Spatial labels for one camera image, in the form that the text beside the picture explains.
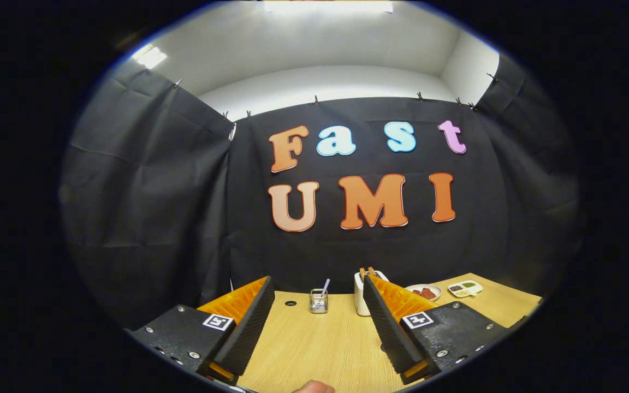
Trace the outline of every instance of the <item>wooden table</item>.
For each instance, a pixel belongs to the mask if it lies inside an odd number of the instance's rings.
[[[475,298],[455,298],[448,284],[465,279],[474,279],[484,290]],[[472,273],[433,284],[443,289],[437,303],[461,301],[505,328],[530,315],[540,300]],[[286,306],[290,300],[297,304]],[[314,379],[334,386],[337,393],[385,393],[414,384],[402,384],[380,350],[382,342],[372,319],[356,314],[353,294],[330,294],[326,314],[310,313],[308,301],[308,294],[276,291],[264,331],[238,385],[260,393],[290,393]]]

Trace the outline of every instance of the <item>orange letter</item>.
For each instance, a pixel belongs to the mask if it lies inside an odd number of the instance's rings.
[[[317,209],[315,208],[315,191],[317,189],[319,189],[318,182],[302,182],[298,184],[298,190],[302,192],[302,218],[292,219],[290,214],[288,214],[288,194],[290,194],[292,188],[287,184],[271,186],[269,194],[271,196],[273,222],[284,231],[307,231],[315,223],[315,216],[317,215]]]
[[[453,181],[453,176],[451,174],[432,174],[429,176],[429,180],[434,184],[436,191],[434,221],[451,221],[455,218],[455,211],[452,208],[450,199],[450,183]]]
[[[300,126],[271,135],[269,138],[269,142],[273,144],[273,166],[271,167],[271,172],[276,174],[277,172],[294,168],[298,164],[298,160],[290,156],[290,152],[294,152],[295,155],[302,153],[302,140],[299,136],[304,138],[309,133],[307,127]]]
[[[346,218],[341,222],[341,227],[343,229],[362,228],[363,221],[359,219],[359,209],[367,224],[372,227],[377,222],[377,217],[380,216],[383,206],[385,213],[380,225],[386,228],[404,227],[409,222],[409,219],[404,215],[404,205],[402,204],[404,180],[404,176],[399,174],[382,176],[380,186],[377,187],[377,192],[373,195],[362,177],[342,177],[339,180],[339,186],[344,189],[346,194]]]

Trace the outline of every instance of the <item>black fabric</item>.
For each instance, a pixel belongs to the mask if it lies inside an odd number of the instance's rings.
[[[525,67],[500,54],[495,77],[477,103],[511,206],[507,269],[494,276],[544,295],[583,239],[577,157],[557,108]]]
[[[577,171],[566,130],[546,98],[502,57],[499,78],[474,111],[467,105],[402,98],[343,99],[274,110],[237,122],[230,147],[228,228],[232,280],[241,286],[271,275],[277,290],[309,291],[330,278],[332,293],[352,293],[353,274],[374,266],[401,286],[432,283],[468,272],[542,295],[557,284],[577,251]],[[499,107],[494,114],[489,108]],[[449,149],[438,125],[461,129],[465,154]],[[392,152],[387,122],[409,122],[417,145]],[[269,137],[304,125],[297,165],[273,174]],[[357,149],[317,153],[319,132],[342,125]],[[456,218],[434,222],[429,176],[448,172]],[[402,174],[404,227],[344,230],[344,176],[361,176],[375,192],[385,174]],[[273,222],[267,190],[292,187],[289,214],[302,216],[297,184],[319,182],[316,221],[292,233]]]
[[[229,291],[223,238],[233,126],[135,62],[113,70],[81,115],[60,186],[68,248],[124,328]]]

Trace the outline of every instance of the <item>human hand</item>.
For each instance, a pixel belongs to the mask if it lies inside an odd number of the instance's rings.
[[[302,388],[293,391],[293,393],[336,393],[336,390],[327,384],[321,383],[317,380],[310,380],[305,383]]]

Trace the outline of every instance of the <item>ceiling light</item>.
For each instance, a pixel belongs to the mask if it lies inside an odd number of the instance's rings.
[[[392,2],[264,2],[264,7],[270,13],[315,10],[392,13]]]
[[[135,52],[132,58],[148,69],[153,69],[159,63],[164,62],[164,60],[167,59],[167,55],[162,53],[158,47],[149,44],[143,46],[140,50]]]

